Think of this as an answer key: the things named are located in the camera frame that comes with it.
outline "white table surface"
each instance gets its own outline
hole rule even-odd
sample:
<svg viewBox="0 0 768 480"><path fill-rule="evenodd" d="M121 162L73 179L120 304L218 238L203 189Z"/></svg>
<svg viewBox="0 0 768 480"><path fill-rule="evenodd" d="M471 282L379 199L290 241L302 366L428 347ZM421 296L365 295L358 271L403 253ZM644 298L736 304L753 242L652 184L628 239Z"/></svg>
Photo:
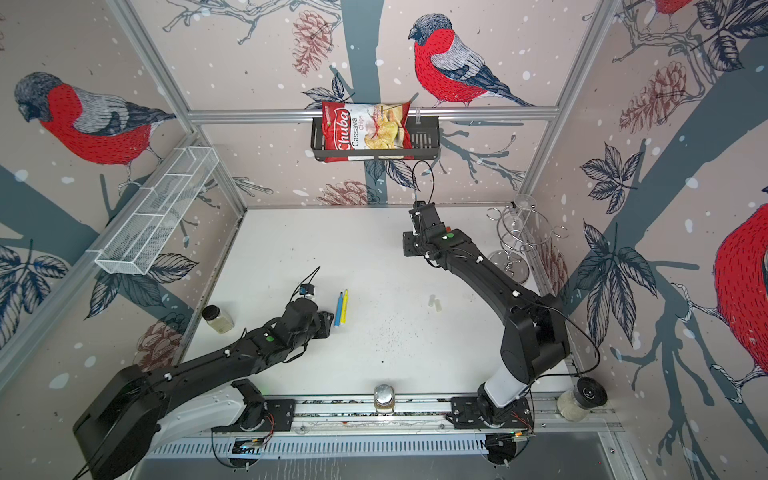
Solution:
<svg viewBox="0 0 768 480"><path fill-rule="evenodd" d="M483 253L498 250L486 207L438 207L438 213ZM322 266L313 281L315 301L335 312L339 292L349 289L346 325L312 340L302 358L253 376L264 395L367 394L380 383L400 394L476 392L501 365L504 328L463 280L403 256L402 232L411 229L401 207L249 210L210 298L235 328L220 335L201 320L184 359L281 316L298 282ZM538 292L532 275L525 287ZM428 305L431 295L441 312ZM561 362L551 372L567 368ZM571 385L569 377L548 377L533 391Z"/></svg>

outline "black wire basket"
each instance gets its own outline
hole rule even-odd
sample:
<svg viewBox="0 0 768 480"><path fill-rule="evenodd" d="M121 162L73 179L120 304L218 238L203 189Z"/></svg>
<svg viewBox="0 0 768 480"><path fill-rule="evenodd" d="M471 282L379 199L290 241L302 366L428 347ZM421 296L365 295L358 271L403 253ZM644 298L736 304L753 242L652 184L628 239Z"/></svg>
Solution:
<svg viewBox="0 0 768 480"><path fill-rule="evenodd" d="M411 137L412 148L385 148L378 150L326 150L323 136L323 119L312 119L311 148L315 160L328 157L373 157L373 160L435 160L440 155L439 118L408 117L406 130Z"/></svg>

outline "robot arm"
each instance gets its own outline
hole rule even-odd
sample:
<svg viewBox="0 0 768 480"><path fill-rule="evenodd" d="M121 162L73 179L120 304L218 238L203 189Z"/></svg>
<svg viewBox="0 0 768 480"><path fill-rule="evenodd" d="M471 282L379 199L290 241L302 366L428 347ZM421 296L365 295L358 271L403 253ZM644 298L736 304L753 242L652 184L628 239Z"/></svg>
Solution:
<svg viewBox="0 0 768 480"><path fill-rule="evenodd" d="M505 369L481 387L481 397L485 391L493 404L489 408L503 409L570 354L565 318L546 308L562 310L562 304L556 297L541 297L504 275L468 235L445 227L434 204L417 201L409 213L413 231L402 237L406 257L425 257L454 273L491 306L504 324L501 356Z"/></svg>
<svg viewBox="0 0 768 480"><path fill-rule="evenodd" d="M311 339L327 338L332 322L333 314L299 298L282 317L215 352L149 372L122 369L74 424L94 480L112 480L150 448L190 433L233 423L258 426L263 397L243 378L286 361L296 347L306 350Z"/></svg>

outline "red chip bag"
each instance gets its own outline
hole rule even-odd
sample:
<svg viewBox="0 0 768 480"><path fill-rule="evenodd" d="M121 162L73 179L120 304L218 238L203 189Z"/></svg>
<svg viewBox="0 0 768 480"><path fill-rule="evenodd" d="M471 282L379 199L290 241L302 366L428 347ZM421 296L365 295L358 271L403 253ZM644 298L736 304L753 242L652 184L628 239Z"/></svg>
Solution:
<svg viewBox="0 0 768 480"><path fill-rule="evenodd" d="M326 150L382 150L412 148L406 130L411 102L397 105L323 102ZM408 158L402 155L379 157ZM326 157L325 162L372 160L371 156Z"/></svg>

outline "jar lid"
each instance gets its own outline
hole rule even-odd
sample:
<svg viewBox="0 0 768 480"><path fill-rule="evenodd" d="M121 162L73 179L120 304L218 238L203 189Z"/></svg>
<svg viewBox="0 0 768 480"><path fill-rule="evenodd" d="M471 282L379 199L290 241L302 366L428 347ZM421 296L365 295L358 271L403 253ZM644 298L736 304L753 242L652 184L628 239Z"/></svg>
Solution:
<svg viewBox="0 0 768 480"><path fill-rule="evenodd" d="M576 382L574 397L579 406L587 410L603 406L608 401L608 394L603 386L588 376L583 376Z"/></svg>
<svg viewBox="0 0 768 480"><path fill-rule="evenodd" d="M210 322L219 316L220 311L218 306L209 305L203 309L203 319L205 319L206 322Z"/></svg>

